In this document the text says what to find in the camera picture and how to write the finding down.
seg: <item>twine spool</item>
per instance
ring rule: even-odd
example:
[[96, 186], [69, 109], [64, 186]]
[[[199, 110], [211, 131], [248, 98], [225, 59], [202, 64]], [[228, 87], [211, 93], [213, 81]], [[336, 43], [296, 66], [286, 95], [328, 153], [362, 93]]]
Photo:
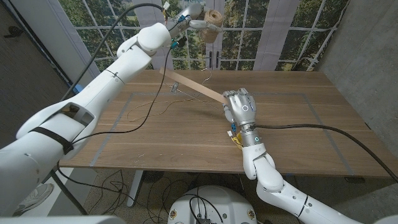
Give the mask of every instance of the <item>twine spool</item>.
[[[218, 27], [223, 25], [223, 16], [217, 10], [209, 10], [205, 14], [205, 21], [214, 24]], [[199, 32], [200, 38], [205, 43], [213, 43], [217, 38], [217, 32], [209, 29], [203, 29]]]

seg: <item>wooden table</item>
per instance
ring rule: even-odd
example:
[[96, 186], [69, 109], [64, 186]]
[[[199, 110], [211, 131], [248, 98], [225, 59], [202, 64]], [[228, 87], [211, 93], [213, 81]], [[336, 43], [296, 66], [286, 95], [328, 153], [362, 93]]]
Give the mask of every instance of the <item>wooden table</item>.
[[[198, 83], [209, 71], [177, 71]], [[128, 83], [103, 113], [95, 132], [125, 131], [140, 125], [159, 88], [162, 75], [147, 70]], [[174, 81], [166, 78], [165, 83]], [[325, 124], [352, 134], [374, 151], [396, 174], [397, 159], [366, 126], [327, 77], [320, 72], [213, 71], [204, 83], [218, 93], [245, 87], [257, 104], [257, 124]], [[242, 173], [242, 152], [227, 131], [231, 125], [222, 105], [180, 85], [189, 96], [164, 85], [145, 125], [129, 134], [91, 137], [64, 167]], [[267, 152], [282, 174], [387, 177], [362, 148], [347, 137], [322, 129], [260, 129]]]

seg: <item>wire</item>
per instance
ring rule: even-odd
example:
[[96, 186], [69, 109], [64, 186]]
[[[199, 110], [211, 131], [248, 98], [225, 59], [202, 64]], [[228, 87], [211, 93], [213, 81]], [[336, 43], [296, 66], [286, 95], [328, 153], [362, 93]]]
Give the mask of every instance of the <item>wire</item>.
[[78, 202], [78, 200], [70, 193], [67, 187], [62, 183], [60, 178], [57, 176], [54, 170], [50, 171], [51, 177], [54, 179], [55, 183], [61, 188], [62, 192], [69, 198], [69, 200], [79, 209], [82, 215], [88, 215], [87, 211], [83, 208], [83, 206]]
[[[170, 194], [170, 191], [171, 191], [171, 186], [172, 186], [174, 183], [176, 183], [176, 182], [183, 182], [183, 183], [186, 184], [187, 187], [189, 188], [188, 183], [186, 183], [185, 181], [183, 181], [183, 180], [176, 180], [176, 181], [171, 182], [171, 183], [164, 189], [163, 194], [162, 194], [162, 206], [164, 207], [164, 210], [166, 211], [167, 214], [169, 214], [170, 211], [167, 211], [165, 202], [166, 202], [167, 198], [169, 197], [169, 194]], [[164, 193], [166, 192], [166, 190], [167, 190], [168, 188], [170, 188], [170, 190], [169, 190], [169, 192], [167, 193], [166, 198], [164, 198]]]
[[72, 92], [72, 90], [74, 89], [74, 87], [77, 85], [77, 83], [81, 80], [81, 78], [83, 77], [83, 75], [86, 73], [86, 71], [88, 70], [88, 67], [90, 67], [91, 63], [93, 63], [95, 57], [97, 56], [98, 52], [100, 52], [100, 49], [102, 48], [102, 45], [104, 45], [105, 40], [108, 38], [108, 36], [110, 35], [110, 33], [112, 32], [112, 30], [119, 24], [120, 20], [131, 10], [137, 9], [139, 7], [143, 7], [143, 6], [152, 6], [152, 7], [156, 7], [158, 9], [160, 9], [163, 12], [163, 7], [162, 6], [158, 6], [156, 4], [152, 4], [152, 3], [142, 3], [142, 4], [136, 4], [133, 5], [131, 7], [128, 7], [117, 19], [116, 21], [112, 24], [111, 28], [109, 28], [109, 30], [107, 31], [107, 33], [105, 34], [104, 38], [102, 39], [102, 41], [99, 43], [97, 49], [95, 49], [93, 56], [91, 56], [90, 61], [88, 61], [88, 63], [86, 64], [86, 66], [84, 67], [84, 69], [80, 72], [79, 77], [76, 81], [73, 82], [73, 84], [69, 87], [68, 91], [64, 94], [64, 96], [61, 98], [61, 101], [65, 100], [69, 93]]
[[174, 27], [176, 27], [177, 24], [179, 24], [179, 23], [180, 23], [180, 22], [177, 22], [176, 24], [174, 24], [174, 26], [173, 26], [171, 29], [169, 29], [169, 31], [172, 30], [172, 29], [174, 29]]
[[[115, 175], [115, 174], [117, 174], [117, 173], [120, 173], [122, 182], [119, 182], [119, 181], [110, 181], [109, 183], [110, 183], [111, 185], [113, 185], [114, 187], [116, 187], [116, 189], [119, 191], [119, 195], [118, 195], [118, 197], [116, 198], [115, 202], [112, 204], [112, 206], [110, 206], [107, 210], [105, 210], [105, 212], [102, 213], [103, 215], [106, 214], [106, 213], [108, 213], [108, 212], [110, 212], [110, 211], [112, 211], [112, 210], [115, 211], [115, 210], [116, 210], [118, 207], [120, 207], [120, 205], [123, 203], [123, 202], [121, 202], [121, 203], [119, 203], [119, 202], [120, 202], [120, 198], [121, 198], [121, 196], [122, 196], [121, 191], [123, 191], [123, 188], [124, 188], [124, 187], [126, 187], [126, 189], [127, 189], [127, 194], [128, 194], [128, 187], [127, 187], [127, 185], [124, 183], [122, 170], [118, 170], [118, 171], [114, 172], [113, 174], [107, 176], [107, 178], [105, 178], [104, 181], [102, 182], [101, 186], [104, 187], [104, 184], [105, 184], [106, 180], [108, 180], [109, 178], [111, 178], [113, 175]], [[118, 189], [118, 187], [116, 186], [116, 184], [122, 184], [122, 189]], [[104, 192], [104, 189], [101, 189], [101, 196], [99, 197], [99, 199], [97, 200], [97, 202], [93, 205], [93, 207], [92, 207], [91, 210], [88, 212], [88, 214], [90, 214], [90, 213], [93, 211], [93, 209], [96, 207], [96, 205], [101, 201], [101, 199], [103, 198], [103, 192]], [[112, 208], [113, 205], [116, 203], [116, 201], [118, 201], [117, 204], [116, 204], [117, 206], [116, 206], [115, 208]]]
[[[166, 178], [166, 179], [169, 180], [169, 182], [171, 182], [171, 180], [170, 180], [169, 178], [167, 178], [167, 177], [162, 177], [161, 179], [163, 179], [163, 178]], [[149, 193], [148, 193], [148, 197], [147, 197], [147, 211], [148, 211], [148, 215], [149, 215], [149, 217], [150, 217], [150, 219], [152, 220], [153, 223], [160, 223], [159, 219], [162, 219], [162, 218], [160, 218], [160, 213], [162, 212], [162, 208], [160, 208], [159, 214], [158, 214], [156, 217], [151, 217], [151, 215], [150, 215], [150, 213], [149, 213], [149, 197], [150, 197], [150, 193], [152, 192], [152, 188], [154, 187], [154, 185], [155, 185], [157, 182], [153, 183], [153, 184], [150, 186]]]
[[291, 124], [291, 125], [282, 125], [282, 126], [269, 126], [269, 125], [255, 124], [254, 127], [255, 128], [266, 128], [266, 129], [321, 128], [321, 129], [327, 129], [330, 131], [336, 131], [337, 133], [340, 133], [340, 134], [346, 136], [347, 138], [351, 139], [356, 144], [361, 146], [398, 183], [398, 177], [393, 173], [393, 171], [390, 170], [390, 168], [388, 168], [388, 166], [385, 165], [385, 163], [383, 163], [383, 161], [381, 161], [380, 158], [377, 157], [377, 155], [375, 155], [375, 153], [372, 152], [372, 150], [370, 150], [368, 147], [366, 147], [360, 140], [356, 139], [354, 136], [352, 136], [352, 135], [348, 134], [347, 132], [340, 130], [338, 128], [334, 128], [334, 127], [330, 127], [330, 126], [326, 126], [326, 125], [320, 125], [320, 124]]
[[[199, 187], [197, 187], [197, 196], [199, 196]], [[201, 213], [200, 213], [200, 205], [199, 205], [199, 198], [198, 198], [198, 209], [199, 209], [199, 214], [200, 214], [200, 216], [201, 216]]]
[[[156, 7], [156, 8], [158, 8], [158, 9], [160, 9], [161, 11], [163, 11], [163, 7], [158, 6], [158, 5], [156, 5], [156, 4], [152, 4], [152, 3], [136, 4], [136, 5], [133, 5], [133, 6], [129, 7], [129, 8], [127, 8], [127, 9], [116, 19], [116, 21], [113, 23], [113, 25], [111, 26], [111, 28], [109, 28], [109, 30], [108, 30], [107, 33], [105, 34], [104, 38], [102, 39], [102, 41], [101, 41], [101, 42], [99, 43], [99, 45], [97, 46], [97, 49], [94, 51], [94, 54], [91, 56], [90, 61], [86, 64], [86, 66], [84, 67], [84, 69], [80, 72], [78, 79], [77, 79], [76, 81], [73, 82], [73, 84], [69, 87], [68, 91], [64, 94], [64, 96], [61, 98], [60, 101], [65, 100], [65, 99], [68, 97], [68, 95], [73, 91], [74, 87], [77, 85], [77, 83], [81, 80], [81, 78], [83, 77], [83, 75], [84, 75], [84, 74], [86, 73], [86, 71], [88, 70], [88, 67], [93, 63], [95, 57], [97, 56], [98, 52], [99, 52], [100, 49], [102, 48], [103, 44], [105, 43], [105, 40], [108, 38], [108, 36], [109, 36], [110, 33], [112, 32], [112, 30], [116, 27], [116, 25], [119, 24], [119, 21], [120, 21], [129, 11], [134, 10], [134, 9], [137, 9], [137, 8], [139, 8], [139, 7], [143, 7], [143, 6], [152, 6], [152, 7]], [[131, 130], [131, 131], [135, 131], [135, 130], [139, 129], [139, 128], [145, 123], [146, 119], [144, 120], [144, 122], [142, 122], [142, 124], [141, 124], [140, 126], [138, 126], [138, 128], [133, 129], [133, 130]], [[92, 136], [92, 135], [96, 135], [96, 134], [91, 134], [91, 135], [89, 135], [89, 136], [85, 136], [85, 137], [83, 137], [83, 138], [81, 138], [81, 139], [78, 139], [77, 141], [73, 142], [72, 144], [74, 144], [74, 143], [76, 143], [76, 142], [78, 142], [78, 141], [80, 141], [80, 140], [82, 140], [82, 139], [88, 138], [88, 137], [90, 137], [90, 136]], [[63, 174], [63, 173], [61, 172], [61, 170], [59, 169], [58, 164], [57, 164], [57, 167], [58, 167], [58, 171], [59, 171], [61, 174]], [[87, 212], [86, 212], [86, 211], [84, 210], [84, 208], [80, 205], [80, 203], [77, 202], [77, 199], [68, 191], [68, 189], [65, 187], [65, 185], [64, 185], [61, 181], [57, 181], [57, 178], [58, 178], [58, 177], [57, 177], [57, 175], [55, 174], [55, 172], [54, 172], [54, 173], [51, 173], [51, 175], [53, 176], [53, 179], [56, 181], [57, 185], [61, 188], [62, 192], [69, 198], [69, 200], [71, 200], [71, 201], [75, 204], [75, 206], [80, 210], [80, 212], [81, 212], [82, 214], [87, 215]]]
[[[171, 51], [171, 48], [169, 49], [169, 51], [167, 52], [167, 55], [166, 55], [165, 67], [166, 67], [166, 65], [167, 65], [167, 58], [169, 57], [170, 51]], [[161, 81], [161, 83], [160, 83], [160, 87], [159, 87], [159, 89], [157, 90], [157, 93], [156, 93], [156, 95], [155, 95], [154, 100], [153, 100], [152, 103], [150, 104], [148, 113], [147, 113], [147, 115], [146, 115], [144, 121], [143, 121], [138, 127], [134, 128], [134, 129], [132, 129], [132, 130], [129, 130], [129, 131], [103, 131], [103, 132], [98, 132], [98, 133], [94, 133], [94, 134], [89, 134], [89, 135], [87, 135], [87, 136], [85, 136], [85, 137], [82, 137], [82, 138], [80, 138], [80, 139], [77, 139], [77, 140], [73, 141], [72, 144], [75, 144], [76, 142], [81, 141], [81, 140], [83, 140], [83, 139], [86, 139], [86, 138], [88, 138], [88, 137], [96, 136], [96, 135], [98, 135], [98, 134], [125, 134], [125, 133], [131, 133], [131, 132], [133, 132], [133, 131], [138, 130], [139, 128], [141, 128], [142, 125], [144, 125], [145, 122], [147, 121], [147, 119], [148, 119], [148, 117], [149, 117], [149, 113], [150, 113], [150, 111], [151, 111], [151, 109], [152, 109], [152, 107], [153, 107], [153, 105], [154, 105], [154, 103], [155, 103], [155, 100], [156, 100], [157, 96], [159, 95], [160, 89], [162, 88], [162, 85], [163, 85], [163, 81], [164, 81], [165, 74], [166, 74], [166, 69], [165, 69], [164, 72], [163, 72], [163, 77], [162, 77], [162, 81]]]
[[[155, 103], [170, 103], [170, 104], [166, 107], [166, 109], [164, 109], [163, 112], [158, 113], [158, 114], [151, 114], [151, 115], [149, 115], [149, 116], [157, 116], [157, 115], [162, 115], [162, 114], [164, 114], [164, 113], [167, 111], [167, 109], [168, 109], [173, 103], [179, 103], [179, 102], [184, 102], [184, 101], [193, 101], [193, 100], [194, 100], [194, 99], [176, 100], [176, 101], [173, 101], [173, 102], [171, 102], [171, 103], [170, 103], [170, 101], [155, 102]], [[129, 113], [130, 113], [130, 112], [132, 112], [133, 110], [135, 110], [135, 109], [137, 109], [137, 108], [140, 108], [141, 106], [148, 105], [149, 103], [151, 103], [151, 102], [144, 103], [144, 104], [142, 104], [142, 105], [139, 105], [139, 106], [137, 106], [137, 107], [131, 109], [131, 110], [128, 112], [128, 114], [127, 114], [127, 120], [129, 119]], [[138, 121], [138, 120], [140, 120], [140, 119], [142, 119], [142, 118], [145, 118], [145, 117], [146, 117], [146, 116], [142, 116], [142, 117], [140, 117], [140, 118], [136, 118], [136, 119], [134, 119], [134, 120], [132, 120], [132, 121], [129, 121], [129, 122], [136, 122], [136, 121]]]
[[67, 175], [65, 175], [65, 174], [60, 170], [59, 163], [57, 164], [57, 170], [58, 170], [58, 172], [59, 172], [61, 175], [64, 176], [64, 178], [66, 178], [66, 179], [72, 181], [72, 182], [75, 183], [75, 184], [85, 185], [85, 186], [89, 186], [89, 187], [96, 187], [96, 188], [108, 190], [108, 191], [111, 191], [111, 192], [121, 193], [121, 194], [123, 194], [123, 195], [129, 197], [131, 200], [133, 200], [133, 202], [137, 203], [138, 205], [140, 205], [140, 206], [142, 206], [142, 207], [144, 207], [144, 208], [147, 208], [145, 205], [143, 205], [143, 204], [137, 202], [136, 200], [134, 200], [134, 198], [132, 198], [130, 195], [128, 195], [128, 194], [126, 194], [126, 193], [124, 193], [124, 192], [120, 192], [120, 191], [117, 191], [117, 190], [112, 190], [112, 189], [109, 189], [109, 188], [107, 188], [107, 187], [101, 187], [101, 186], [97, 186], [97, 185], [93, 185], [93, 184], [86, 184], [86, 183], [82, 183], [82, 182], [73, 180], [72, 178], [68, 177]]
[[144, 220], [144, 222], [142, 222], [142, 224], [144, 224], [145, 222], [147, 222], [148, 220], [152, 219], [152, 218], [156, 218], [156, 217], [149, 217], [147, 219]]
[[193, 212], [193, 210], [192, 210], [192, 204], [191, 204], [192, 199], [197, 198], [197, 197], [200, 198], [200, 199], [202, 199], [202, 200], [205, 200], [207, 203], [209, 203], [209, 205], [211, 205], [211, 206], [214, 208], [214, 210], [216, 210], [216, 212], [217, 212], [217, 214], [218, 214], [218, 216], [219, 216], [221, 222], [224, 223], [223, 218], [221, 217], [221, 215], [220, 215], [219, 211], [217, 210], [217, 208], [216, 208], [211, 202], [209, 202], [207, 199], [205, 199], [205, 198], [203, 198], [203, 197], [200, 197], [200, 196], [197, 196], [197, 195], [194, 195], [194, 194], [185, 194], [185, 195], [183, 195], [183, 196], [186, 196], [186, 195], [193, 195], [193, 196], [194, 196], [194, 197], [192, 197], [192, 198], [189, 200], [189, 207], [190, 207], [190, 209], [191, 209], [191, 213], [192, 213], [193, 217], [195, 218], [195, 220], [196, 220], [198, 223], [200, 223], [200, 222], [199, 222], [197, 216], [195, 215], [195, 213]]

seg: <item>tree foliage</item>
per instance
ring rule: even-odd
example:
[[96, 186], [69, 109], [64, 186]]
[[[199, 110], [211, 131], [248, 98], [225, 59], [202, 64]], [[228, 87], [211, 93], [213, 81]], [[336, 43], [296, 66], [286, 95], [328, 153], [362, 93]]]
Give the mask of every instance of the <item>tree foliage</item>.
[[[338, 21], [341, 11], [347, 4], [347, 1], [348, 0], [326, 0], [315, 27], [322, 29], [333, 27]], [[321, 3], [322, 0], [301, 0], [291, 27], [311, 28], [315, 22]], [[303, 57], [315, 58], [328, 34], [328, 30], [324, 32], [312, 32], [308, 44], [303, 50], [305, 42], [310, 35], [310, 31], [290, 30], [287, 34], [280, 60], [299, 60], [295, 66], [295, 70], [307, 70], [311, 62], [307, 59], [301, 59]], [[276, 70], [290, 70], [292, 67], [290, 63], [279, 63]]]
[[[91, 19], [85, 5], [81, 0], [59, 0], [65, 13], [71, 20], [75, 27], [81, 26], [94, 26], [94, 22]], [[111, 8], [108, 5], [107, 0], [86, 0], [90, 11], [99, 26], [110, 26], [116, 18], [126, 10], [129, 6], [132, 6], [131, 0], [109, 0]], [[326, 0], [325, 5], [320, 14], [319, 20], [316, 23], [316, 28], [327, 29], [333, 27], [340, 16], [341, 10], [344, 8], [348, 0]], [[170, 7], [168, 13], [171, 16], [177, 15], [183, 8], [183, 5], [187, 7], [190, 4], [197, 2], [204, 2], [204, 0], [168, 0]], [[311, 28], [317, 16], [319, 7], [321, 6], [322, 0], [301, 0], [294, 15], [292, 27], [305, 27]], [[264, 21], [267, 14], [267, 8], [269, 0], [249, 0], [245, 27], [248, 28], [261, 28], [264, 26]], [[224, 8], [224, 27], [225, 28], [243, 28], [244, 23], [244, 10], [246, 7], [245, 0], [226, 0]], [[123, 18], [120, 22], [122, 26], [139, 27], [139, 23], [134, 11], [131, 11]], [[89, 53], [93, 53], [101, 41], [100, 32], [105, 35], [108, 31], [106, 29], [87, 29], [77, 30], [81, 39], [84, 41]], [[109, 39], [106, 41], [113, 55], [116, 55], [116, 51], [120, 44], [123, 42], [122, 34], [126, 39], [136, 35], [139, 29], [115, 29], [112, 31]], [[226, 59], [251, 59], [256, 58], [256, 52], [261, 38], [261, 30], [245, 30], [242, 36], [242, 44], [240, 45], [242, 31], [240, 30], [226, 30], [223, 33], [223, 48], [221, 57]], [[307, 41], [310, 31], [304, 30], [290, 30], [285, 40], [285, 45], [282, 50], [280, 59], [281, 60], [298, 60], [300, 53], [303, 51], [302, 57], [314, 58], [320, 47], [324, 43], [329, 31], [326, 32], [312, 32], [309, 43], [303, 50], [305, 42]], [[184, 45], [182, 48], [176, 48], [172, 51], [173, 58], [183, 58], [183, 60], [174, 60], [175, 69], [202, 69], [205, 64], [202, 59], [206, 55], [206, 44], [201, 41], [198, 37], [198, 32], [195, 30], [187, 31], [187, 46]], [[323, 50], [321, 51], [318, 60], [322, 57]], [[97, 58], [110, 57], [111, 53], [103, 46], [97, 55]], [[96, 61], [99, 68], [104, 68], [112, 60]], [[296, 69], [306, 70], [310, 61], [301, 60], [297, 65]], [[220, 67], [223, 70], [235, 70], [237, 61], [233, 62], [220, 62]], [[254, 61], [239, 61], [238, 70], [251, 70], [253, 68]], [[294, 63], [290, 62], [279, 62], [276, 70], [290, 70]]]

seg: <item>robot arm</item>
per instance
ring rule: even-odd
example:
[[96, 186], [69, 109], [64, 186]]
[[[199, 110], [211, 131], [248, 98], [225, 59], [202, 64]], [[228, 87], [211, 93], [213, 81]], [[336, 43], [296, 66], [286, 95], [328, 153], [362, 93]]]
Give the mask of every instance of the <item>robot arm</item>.
[[157, 23], [143, 28], [121, 44], [118, 59], [83, 91], [28, 119], [18, 130], [17, 140], [0, 150], [0, 179], [4, 180], [0, 182], [0, 217], [12, 215], [60, 159], [79, 153], [88, 138], [71, 142], [91, 134], [125, 83], [145, 70], [159, 48], [169, 46], [189, 28], [192, 19], [203, 17], [207, 10], [193, 4], [167, 26]]
[[258, 179], [256, 192], [261, 200], [290, 212], [304, 223], [358, 223], [282, 178], [254, 128], [256, 102], [246, 89], [226, 91], [224, 96], [229, 102], [229, 105], [224, 105], [227, 120], [241, 128], [244, 171], [249, 179]]

